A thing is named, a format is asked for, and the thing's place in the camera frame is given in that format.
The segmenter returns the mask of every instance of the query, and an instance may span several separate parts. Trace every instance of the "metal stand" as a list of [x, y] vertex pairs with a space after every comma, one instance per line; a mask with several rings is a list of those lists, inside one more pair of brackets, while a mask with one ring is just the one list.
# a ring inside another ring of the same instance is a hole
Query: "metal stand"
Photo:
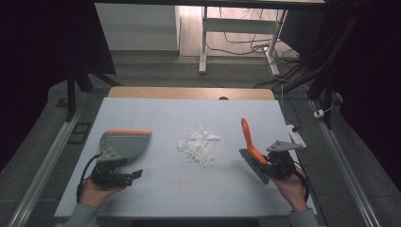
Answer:
[[233, 33], [251, 33], [251, 34], [270, 34], [272, 35], [271, 44], [266, 48], [266, 57], [268, 58], [271, 72], [278, 76], [280, 72], [274, 61], [273, 51], [277, 42], [281, 26], [286, 16], [286, 10], [283, 11], [279, 21], [260, 21], [260, 20], [237, 20], [227, 18], [208, 18], [207, 7], [201, 8], [202, 17], [202, 40], [200, 47], [200, 74], [206, 74], [206, 36], [207, 32], [233, 32]]
[[[68, 72], [67, 76], [67, 96], [68, 96], [68, 115], [65, 122], [70, 122], [72, 116], [76, 112], [76, 94], [75, 94], [75, 83], [77, 83], [79, 89], [84, 93], [89, 93], [94, 88], [91, 80], [88, 77], [88, 73], [84, 73], [82, 70], [79, 70], [82, 67], [73, 66], [71, 67], [70, 72]], [[120, 83], [116, 82], [113, 79], [110, 79], [106, 75], [99, 73], [97, 70], [92, 67], [85, 66], [86, 72], [90, 72], [89, 74], [94, 75], [95, 77], [102, 79], [106, 83], [112, 86], [121, 86]]]

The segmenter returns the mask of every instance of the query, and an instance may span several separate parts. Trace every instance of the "wall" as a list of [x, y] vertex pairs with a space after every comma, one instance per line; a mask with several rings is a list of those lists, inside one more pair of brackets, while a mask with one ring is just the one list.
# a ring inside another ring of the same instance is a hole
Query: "wall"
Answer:
[[179, 7], [96, 4], [110, 50], [179, 49]]

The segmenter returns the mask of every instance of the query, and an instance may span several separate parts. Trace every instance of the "table surface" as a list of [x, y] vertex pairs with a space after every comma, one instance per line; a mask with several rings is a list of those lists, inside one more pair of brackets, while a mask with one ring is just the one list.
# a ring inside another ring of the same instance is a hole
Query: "table surface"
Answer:
[[[241, 117], [247, 118], [253, 143], [262, 153], [275, 140], [290, 142], [278, 102], [268, 99], [269, 96], [265, 100], [250, 100], [252, 94], [254, 97], [271, 94], [269, 90], [261, 90], [262, 93], [254, 89], [229, 89], [227, 93], [224, 90], [200, 88], [192, 94], [183, 88], [112, 89], [110, 97], [103, 100], [55, 216], [71, 215], [80, 174], [88, 160], [100, 152], [99, 138], [109, 129], [151, 130], [152, 135], [147, 150], [120, 169], [126, 173], [142, 168], [142, 177], [110, 198], [100, 209], [100, 216], [259, 218], [287, 215], [290, 207], [274, 183], [262, 184], [238, 152], [246, 147]], [[197, 99], [194, 95], [201, 97], [200, 91], [204, 91], [206, 98], [236, 94], [240, 99], [243, 93], [247, 100]], [[175, 98], [156, 97], [161, 94]], [[176, 148], [178, 141], [199, 125], [221, 137], [216, 143], [218, 157], [207, 167], [188, 163], [187, 156]], [[298, 160], [294, 151], [290, 154]], [[308, 206], [314, 208], [311, 200]]]

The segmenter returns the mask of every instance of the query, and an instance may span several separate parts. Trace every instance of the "handle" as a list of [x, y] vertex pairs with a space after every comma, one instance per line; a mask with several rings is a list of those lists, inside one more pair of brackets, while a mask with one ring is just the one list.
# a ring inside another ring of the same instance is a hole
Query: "handle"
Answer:
[[244, 131], [245, 141], [247, 142], [247, 149], [254, 159], [259, 161], [261, 164], [267, 164], [268, 161], [263, 157], [263, 155], [257, 150], [257, 148], [252, 144], [251, 132], [248, 126], [247, 120], [242, 117], [241, 119], [242, 131]]
[[241, 125], [242, 125], [242, 131], [244, 131], [244, 137], [245, 137], [245, 141], [247, 142], [247, 147], [252, 147], [252, 138], [251, 138], [251, 132], [250, 132], [250, 128], [248, 126], [248, 122], [247, 119], [245, 119], [244, 117], [242, 117], [241, 119]]

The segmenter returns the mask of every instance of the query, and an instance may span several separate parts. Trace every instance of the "gray floor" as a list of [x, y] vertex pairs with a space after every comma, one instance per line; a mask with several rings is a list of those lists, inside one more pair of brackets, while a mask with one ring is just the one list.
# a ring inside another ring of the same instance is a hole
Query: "gray floor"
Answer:
[[[112, 78], [123, 85], [217, 87], [218, 84], [223, 87], [253, 88], [256, 83], [272, 80], [263, 60], [211, 60], [208, 62], [207, 75], [201, 76], [198, 73], [197, 59], [192, 58], [141, 58], [141, 60], [134, 61], [137, 63], [130, 64], [120, 62], [132, 61], [135, 58], [118, 60], [118, 57], [115, 57], [114, 59], [117, 61], [118, 76], [112, 76]], [[282, 65], [281, 69], [285, 71], [289, 67]], [[90, 127], [94, 122], [101, 100], [110, 89], [109, 85], [99, 79], [92, 77], [92, 81], [96, 88], [89, 94], [85, 111], [78, 120], [80, 129]], [[271, 88], [274, 84], [268, 84], [261, 88]], [[65, 83], [61, 83], [50, 90], [49, 101], [41, 118], [0, 175], [1, 226], [9, 223], [14, 210], [61, 128], [66, 117], [65, 89]], [[283, 112], [289, 123], [300, 125], [302, 122], [299, 133], [304, 138], [307, 149], [299, 151], [298, 155], [310, 178], [313, 189], [312, 199], [318, 207], [318, 220], [321, 224], [326, 223], [328, 226], [366, 226], [356, 201], [323, 137], [319, 122], [312, 115], [305, 91], [306, 88], [301, 87], [288, 96], [283, 96]], [[281, 102], [280, 89], [275, 96]], [[399, 191], [374, 155], [345, 123], [339, 113], [339, 103], [335, 104], [332, 110], [333, 132], [338, 136], [382, 226], [400, 226], [401, 211], [397, 209], [401, 206]], [[57, 222], [64, 221], [53, 218], [53, 215], [83, 148], [81, 141], [84, 140], [84, 134], [70, 136], [69, 143], [63, 149], [26, 226], [53, 226]], [[254, 220], [244, 221], [240, 226], [254, 226], [255, 224]], [[99, 223], [100, 226], [132, 225], [131, 220], [112, 218], [100, 218]], [[286, 218], [262, 218], [258, 223], [258, 226], [289, 225]], [[135, 226], [157, 226], [157, 224], [161, 223], [136, 222]], [[169, 222], [169, 224], [186, 226], [185, 223], [179, 221]], [[209, 224], [210, 226], [222, 225], [221, 223]]]

